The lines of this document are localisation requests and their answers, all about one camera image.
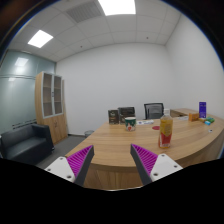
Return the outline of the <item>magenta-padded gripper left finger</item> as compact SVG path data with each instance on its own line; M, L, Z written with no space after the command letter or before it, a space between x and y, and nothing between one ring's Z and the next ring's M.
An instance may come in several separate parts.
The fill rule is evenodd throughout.
M93 157L94 146L90 145L69 157L58 157L46 168L46 171L82 186Z

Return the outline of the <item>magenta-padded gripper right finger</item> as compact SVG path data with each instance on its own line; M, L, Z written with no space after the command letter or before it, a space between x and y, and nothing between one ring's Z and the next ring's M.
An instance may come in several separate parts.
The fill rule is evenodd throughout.
M164 153L157 155L135 144L131 145L130 154L143 185L150 184L182 169L168 155Z

